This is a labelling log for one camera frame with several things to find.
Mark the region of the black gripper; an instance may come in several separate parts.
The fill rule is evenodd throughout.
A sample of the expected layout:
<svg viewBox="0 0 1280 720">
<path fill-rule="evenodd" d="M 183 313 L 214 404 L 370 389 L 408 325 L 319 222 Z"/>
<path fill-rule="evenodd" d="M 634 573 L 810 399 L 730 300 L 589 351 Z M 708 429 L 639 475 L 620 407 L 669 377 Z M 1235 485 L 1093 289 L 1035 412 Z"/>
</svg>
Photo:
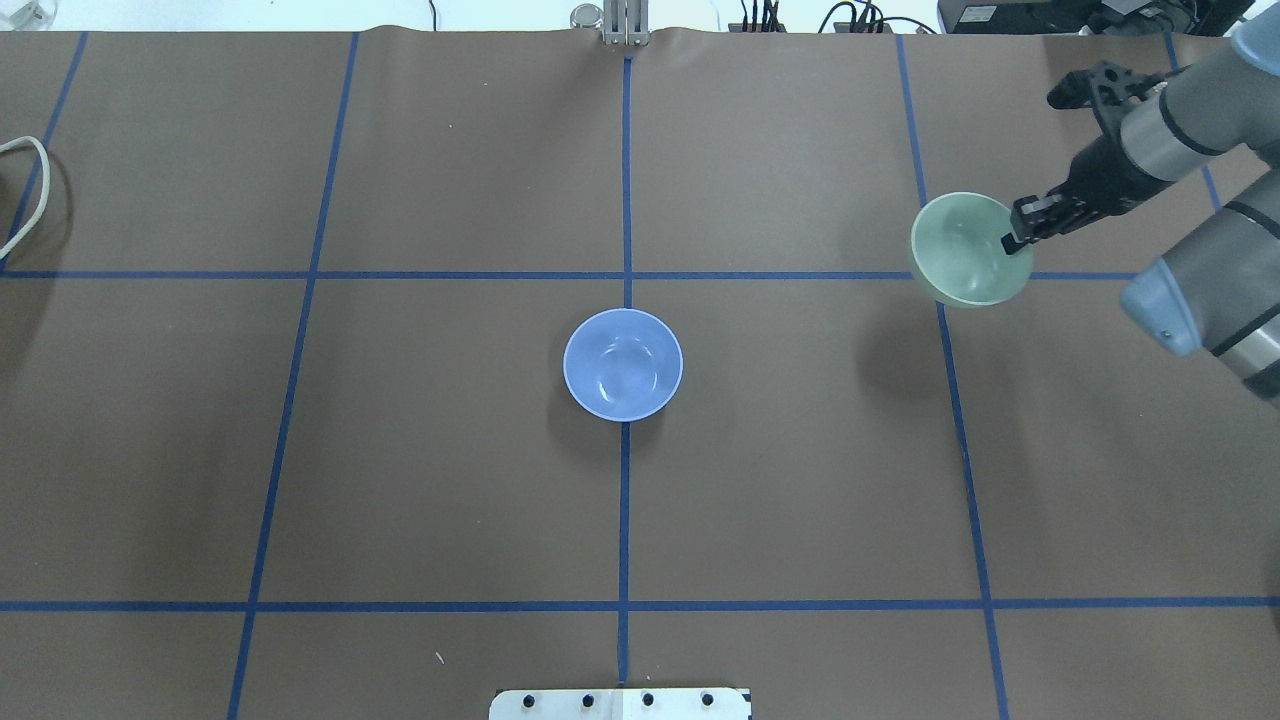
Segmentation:
<svg viewBox="0 0 1280 720">
<path fill-rule="evenodd" d="M 1015 256 L 1060 234 L 1060 225 L 1120 217 L 1160 192 L 1160 179 L 1137 167 L 1117 141 L 1101 136 L 1074 156 L 1068 178 L 1050 195 L 1025 196 L 1012 204 L 1011 231 L 1001 238 L 1001 247 L 1006 256 Z"/>
</svg>

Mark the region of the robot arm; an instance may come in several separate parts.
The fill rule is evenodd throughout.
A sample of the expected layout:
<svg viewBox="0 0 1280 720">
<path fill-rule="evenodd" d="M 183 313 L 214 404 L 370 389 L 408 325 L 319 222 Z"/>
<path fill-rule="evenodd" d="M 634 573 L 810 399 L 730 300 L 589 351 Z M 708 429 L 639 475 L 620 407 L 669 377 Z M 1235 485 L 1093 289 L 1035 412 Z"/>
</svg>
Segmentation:
<svg viewBox="0 0 1280 720">
<path fill-rule="evenodd" d="M 1212 213 L 1137 273 L 1125 314 L 1172 355 L 1202 350 L 1258 400 L 1279 392 L 1279 15 L 1267 8 L 1198 61 L 1139 74 L 1098 61 L 1047 94 L 1057 109 L 1091 110 L 1098 137 L 1064 182 L 1014 202 L 1004 254 L 1121 217 L 1230 151 L 1263 172 L 1234 196 L 1207 179 Z"/>
</svg>

